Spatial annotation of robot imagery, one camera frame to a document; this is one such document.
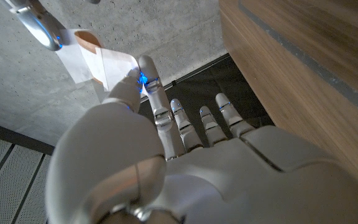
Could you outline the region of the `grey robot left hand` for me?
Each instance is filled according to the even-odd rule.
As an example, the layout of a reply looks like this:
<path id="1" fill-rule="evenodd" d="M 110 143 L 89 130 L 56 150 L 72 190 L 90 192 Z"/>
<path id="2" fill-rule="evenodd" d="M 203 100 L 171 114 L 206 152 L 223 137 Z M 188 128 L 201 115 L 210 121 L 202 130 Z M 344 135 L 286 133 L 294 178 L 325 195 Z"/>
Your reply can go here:
<path id="1" fill-rule="evenodd" d="M 112 66 L 108 97 L 52 154 L 50 223 L 358 223 L 358 181 L 328 153 L 275 126 L 254 128 L 222 93 L 233 137 L 202 107 L 204 147 L 150 57 Z"/>

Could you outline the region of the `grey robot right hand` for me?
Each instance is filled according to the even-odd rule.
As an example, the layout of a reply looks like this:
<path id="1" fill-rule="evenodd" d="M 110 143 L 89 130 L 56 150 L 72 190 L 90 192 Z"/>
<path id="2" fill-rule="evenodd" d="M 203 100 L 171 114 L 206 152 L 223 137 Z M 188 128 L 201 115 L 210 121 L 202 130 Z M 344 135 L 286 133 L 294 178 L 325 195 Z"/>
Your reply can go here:
<path id="1" fill-rule="evenodd" d="M 59 22 L 39 0 L 1 0 L 1 3 L 44 47 L 51 51 L 62 48 Z"/>

